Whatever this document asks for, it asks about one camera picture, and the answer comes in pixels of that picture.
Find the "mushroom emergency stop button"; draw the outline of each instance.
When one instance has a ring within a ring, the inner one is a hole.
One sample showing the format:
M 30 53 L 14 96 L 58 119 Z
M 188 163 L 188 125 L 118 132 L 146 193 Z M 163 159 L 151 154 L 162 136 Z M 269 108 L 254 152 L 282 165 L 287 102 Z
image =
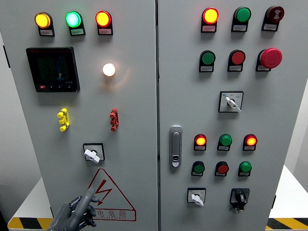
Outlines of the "mushroom emergency stop button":
M 277 48 L 268 48 L 259 53 L 256 71 L 270 71 L 282 61 L 282 52 Z

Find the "yellow indicator light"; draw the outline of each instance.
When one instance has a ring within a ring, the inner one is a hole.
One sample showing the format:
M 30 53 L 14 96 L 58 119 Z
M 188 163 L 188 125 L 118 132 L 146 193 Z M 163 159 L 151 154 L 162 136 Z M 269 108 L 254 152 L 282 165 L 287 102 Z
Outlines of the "yellow indicator light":
M 106 27 L 111 23 L 111 16 L 107 11 L 99 11 L 95 16 L 95 20 L 97 25 Z
M 115 74 L 116 67 L 113 64 L 106 64 L 103 67 L 103 73 L 107 76 L 113 76 Z
M 51 17 L 49 14 L 45 12 L 40 12 L 35 15 L 35 23 L 38 25 L 39 28 L 45 29 L 50 26 Z
M 203 145 L 205 145 L 205 143 L 206 143 L 206 139 L 205 139 L 204 137 L 199 137 L 199 138 L 197 139 L 196 143 L 197 143 L 198 145 L 200 145 L 200 146 L 203 146 Z
M 207 24 L 214 24 L 219 17 L 218 10 L 215 8 L 207 8 L 203 13 L 203 20 Z
M 250 137 L 250 138 L 247 139 L 246 143 L 249 146 L 254 146 L 257 143 L 257 140 L 254 137 Z

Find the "white switch knob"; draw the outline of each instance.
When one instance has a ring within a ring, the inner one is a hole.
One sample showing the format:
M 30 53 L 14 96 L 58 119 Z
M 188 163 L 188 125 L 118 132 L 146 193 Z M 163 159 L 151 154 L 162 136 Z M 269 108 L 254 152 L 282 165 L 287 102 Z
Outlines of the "white switch knob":
M 97 153 L 95 151 L 91 152 L 88 149 L 85 151 L 85 156 L 87 156 L 90 159 L 90 161 L 93 161 L 94 163 L 98 164 L 100 158 L 96 154 Z
M 241 112 L 241 109 L 238 107 L 238 105 L 229 97 L 226 97 L 226 101 L 231 108 L 235 109 L 237 112 Z
M 193 195 L 192 194 L 192 200 L 197 204 L 199 205 L 200 207 L 203 207 L 203 201 L 200 199 L 200 196 L 198 195 Z

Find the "small label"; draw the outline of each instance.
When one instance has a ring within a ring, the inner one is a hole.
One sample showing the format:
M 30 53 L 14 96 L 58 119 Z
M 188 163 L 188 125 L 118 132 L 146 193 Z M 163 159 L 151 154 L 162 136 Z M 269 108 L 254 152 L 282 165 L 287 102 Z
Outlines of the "small label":
M 202 173 L 193 172 L 192 175 L 193 175 L 193 176 L 202 176 Z
M 111 29 L 99 29 L 100 35 L 110 35 Z
M 269 68 L 266 68 L 266 67 L 264 67 L 262 65 L 258 66 L 258 71 L 269 71 L 269 70 L 270 70 Z
M 224 151 L 229 151 L 229 147 L 225 147 L 225 146 L 219 146 L 218 149 L 224 150 Z
M 222 173 L 217 172 L 216 176 L 226 176 L 226 173 L 222 174 Z
M 202 26 L 202 32 L 215 32 L 216 26 Z
M 247 146 L 247 147 L 244 147 L 244 150 L 255 150 L 255 146 Z
M 246 31 L 247 25 L 234 25 L 233 30 L 235 31 Z
M 83 29 L 73 29 L 71 30 L 72 35 L 83 35 Z
M 201 147 L 195 146 L 195 150 L 205 150 L 205 147 L 204 146 L 201 146 Z
M 52 30 L 39 30 L 40 35 L 53 36 Z
M 264 30 L 277 30 L 277 25 L 275 24 L 264 24 Z
M 201 66 L 200 71 L 202 71 L 202 72 L 212 72 L 213 66 Z
M 240 66 L 240 65 L 230 66 L 229 71 L 242 71 L 242 66 Z
M 249 172 L 240 172 L 240 176 L 241 177 L 248 177 L 249 176 Z

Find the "red push button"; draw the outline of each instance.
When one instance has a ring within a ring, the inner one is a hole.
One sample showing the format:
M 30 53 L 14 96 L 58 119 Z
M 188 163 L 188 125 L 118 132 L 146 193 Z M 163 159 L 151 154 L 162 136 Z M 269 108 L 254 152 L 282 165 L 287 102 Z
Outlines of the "red push button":
M 272 6 L 268 8 L 265 16 L 271 23 L 279 23 L 284 16 L 284 10 L 281 6 Z
M 282 61 L 282 53 L 277 48 L 268 48 L 260 56 L 261 65 L 266 68 L 275 68 Z
M 236 51 L 231 58 L 235 65 L 240 65 L 245 61 L 245 54 L 242 51 Z
M 229 168 L 226 165 L 222 165 L 222 166 L 218 167 L 218 172 L 221 173 L 221 174 L 225 174 L 228 171 L 229 171 Z

